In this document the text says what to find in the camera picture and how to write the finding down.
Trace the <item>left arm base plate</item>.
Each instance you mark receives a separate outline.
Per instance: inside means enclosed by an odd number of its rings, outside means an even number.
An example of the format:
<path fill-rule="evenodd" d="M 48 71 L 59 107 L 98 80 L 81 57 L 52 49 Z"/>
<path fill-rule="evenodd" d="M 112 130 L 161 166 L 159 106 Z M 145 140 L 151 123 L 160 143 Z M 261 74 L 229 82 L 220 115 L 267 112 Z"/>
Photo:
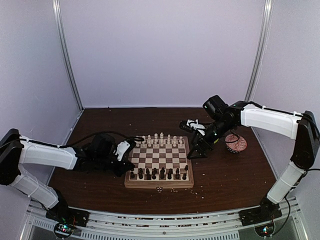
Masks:
<path fill-rule="evenodd" d="M 70 208 L 68 213 L 62 217 L 57 217 L 52 211 L 45 214 L 45 217 L 62 224 L 74 227 L 86 227 L 90 213 L 85 210 Z"/>

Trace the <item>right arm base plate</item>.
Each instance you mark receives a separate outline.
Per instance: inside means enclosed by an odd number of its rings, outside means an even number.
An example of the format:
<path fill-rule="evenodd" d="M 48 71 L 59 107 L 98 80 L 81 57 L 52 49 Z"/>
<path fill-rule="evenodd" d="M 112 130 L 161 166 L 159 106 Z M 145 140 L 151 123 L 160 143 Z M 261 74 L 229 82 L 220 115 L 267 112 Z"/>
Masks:
<path fill-rule="evenodd" d="M 241 210 L 238 214 L 243 227 L 268 222 L 283 215 L 279 209 L 269 210 L 261 206 Z"/>

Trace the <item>dark king chess piece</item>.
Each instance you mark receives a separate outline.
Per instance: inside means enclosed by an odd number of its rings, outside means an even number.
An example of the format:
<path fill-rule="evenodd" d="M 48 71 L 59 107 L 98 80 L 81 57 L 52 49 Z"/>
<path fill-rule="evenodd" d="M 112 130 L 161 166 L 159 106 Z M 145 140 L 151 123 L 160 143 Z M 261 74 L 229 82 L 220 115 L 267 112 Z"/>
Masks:
<path fill-rule="evenodd" d="M 173 174 L 173 169 L 170 168 L 170 169 L 168 170 L 168 173 L 167 173 L 167 179 L 168 179 L 168 180 L 171 180 L 171 179 L 172 179 L 172 174 Z"/>

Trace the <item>dark queen chess piece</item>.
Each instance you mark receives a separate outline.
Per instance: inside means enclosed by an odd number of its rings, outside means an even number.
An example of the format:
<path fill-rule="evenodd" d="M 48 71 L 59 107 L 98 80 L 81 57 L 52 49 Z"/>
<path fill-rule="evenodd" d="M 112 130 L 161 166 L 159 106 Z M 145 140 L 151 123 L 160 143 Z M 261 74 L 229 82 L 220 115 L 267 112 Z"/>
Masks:
<path fill-rule="evenodd" d="M 164 167 L 162 167 L 160 172 L 159 172 L 159 179 L 160 180 L 165 180 L 166 179 L 166 169 Z"/>

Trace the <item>dark rook chess piece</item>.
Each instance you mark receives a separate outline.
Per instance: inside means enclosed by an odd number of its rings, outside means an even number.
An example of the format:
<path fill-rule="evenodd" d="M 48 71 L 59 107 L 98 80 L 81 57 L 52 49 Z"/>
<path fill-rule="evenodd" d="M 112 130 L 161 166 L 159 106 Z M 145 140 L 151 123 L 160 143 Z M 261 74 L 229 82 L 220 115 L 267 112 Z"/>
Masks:
<path fill-rule="evenodd" d="M 138 177 L 139 177 L 140 180 L 142 180 L 142 179 L 144 178 L 143 173 L 140 172 L 140 173 L 138 174 Z"/>

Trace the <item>dark knight chess piece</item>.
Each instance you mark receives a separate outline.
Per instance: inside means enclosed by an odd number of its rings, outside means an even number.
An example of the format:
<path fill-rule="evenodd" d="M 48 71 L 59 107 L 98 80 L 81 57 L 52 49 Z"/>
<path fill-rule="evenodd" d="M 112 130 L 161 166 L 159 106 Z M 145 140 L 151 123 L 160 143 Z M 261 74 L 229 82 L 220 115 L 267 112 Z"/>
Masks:
<path fill-rule="evenodd" d="M 179 180 L 181 178 L 181 172 L 180 172 L 180 168 L 179 167 L 175 170 L 174 177 L 175 177 L 176 180 Z"/>

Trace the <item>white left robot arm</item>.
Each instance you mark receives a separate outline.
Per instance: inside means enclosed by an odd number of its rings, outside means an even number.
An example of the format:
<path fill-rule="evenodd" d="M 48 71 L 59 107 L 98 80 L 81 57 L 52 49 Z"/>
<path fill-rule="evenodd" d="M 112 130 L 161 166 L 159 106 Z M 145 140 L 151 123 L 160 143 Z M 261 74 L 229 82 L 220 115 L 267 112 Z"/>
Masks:
<path fill-rule="evenodd" d="M 133 137 L 116 143 L 113 131 L 92 134 L 92 142 L 83 147 L 55 145 L 32 140 L 10 129 L 0 141 L 0 183 L 11 186 L 41 203 L 57 221 L 67 222 L 73 213 L 60 191 L 30 174 L 25 164 L 58 167 L 71 171 L 112 171 L 120 177 L 134 169 L 129 153 L 136 146 Z"/>

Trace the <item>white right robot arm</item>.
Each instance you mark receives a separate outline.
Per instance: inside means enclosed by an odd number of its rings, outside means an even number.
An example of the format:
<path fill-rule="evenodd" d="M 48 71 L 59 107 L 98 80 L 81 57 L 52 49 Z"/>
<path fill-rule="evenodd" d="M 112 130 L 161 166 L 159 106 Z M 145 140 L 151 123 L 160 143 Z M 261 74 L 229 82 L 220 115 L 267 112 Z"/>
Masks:
<path fill-rule="evenodd" d="M 188 159 L 206 158 L 214 144 L 237 127 L 251 128 L 260 136 L 259 143 L 267 156 L 277 180 L 261 199 L 256 210 L 259 220 L 266 221 L 276 212 L 278 204 L 312 168 L 320 148 L 320 131 L 313 112 L 272 109 L 253 101 L 239 100 L 226 104 L 219 96 L 203 105 L 212 119 L 204 124 L 198 119 L 181 121 L 179 127 L 193 133 Z"/>

